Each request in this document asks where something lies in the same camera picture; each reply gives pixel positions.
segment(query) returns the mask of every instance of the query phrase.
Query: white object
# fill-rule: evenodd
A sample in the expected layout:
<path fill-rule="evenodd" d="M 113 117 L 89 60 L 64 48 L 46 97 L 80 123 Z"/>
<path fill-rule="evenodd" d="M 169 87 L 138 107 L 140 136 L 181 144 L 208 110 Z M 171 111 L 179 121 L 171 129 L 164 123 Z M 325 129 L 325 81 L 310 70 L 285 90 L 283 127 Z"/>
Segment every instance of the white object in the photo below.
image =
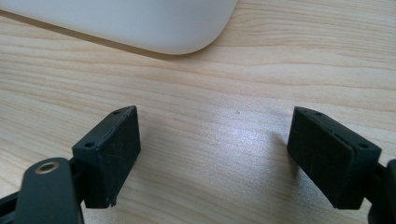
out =
<path fill-rule="evenodd" d="M 141 49 L 185 54 L 215 40 L 237 0 L 0 0 L 0 9 Z"/>

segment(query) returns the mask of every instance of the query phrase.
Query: small hole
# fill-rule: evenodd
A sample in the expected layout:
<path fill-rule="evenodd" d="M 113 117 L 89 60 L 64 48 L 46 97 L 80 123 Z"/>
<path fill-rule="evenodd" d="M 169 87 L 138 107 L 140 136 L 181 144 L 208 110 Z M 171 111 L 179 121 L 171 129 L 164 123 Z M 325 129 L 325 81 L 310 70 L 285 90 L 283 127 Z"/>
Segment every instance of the small hole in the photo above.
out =
<path fill-rule="evenodd" d="M 54 166 L 55 166 L 55 165 L 52 164 L 52 163 L 50 163 L 50 164 L 45 164 L 45 165 L 41 166 L 39 170 L 42 171 L 42 172 L 46 172 L 46 171 L 52 169 Z"/>
<path fill-rule="evenodd" d="M 56 170 L 58 167 L 59 167 L 58 162 L 51 161 L 51 162 L 40 165 L 37 169 L 35 169 L 35 172 L 37 174 L 43 175 L 43 174 L 47 174 L 53 170 Z"/>
<path fill-rule="evenodd" d="M 95 145 L 95 143 L 90 142 L 84 145 L 84 147 L 93 147 Z"/>
<path fill-rule="evenodd" d="M 369 147 L 369 146 L 367 146 L 367 145 L 364 144 L 364 143 L 359 143 L 358 146 L 359 146 L 359 147 L 362 147 L 362 148 L 367 148 L 367 147 Z"/>

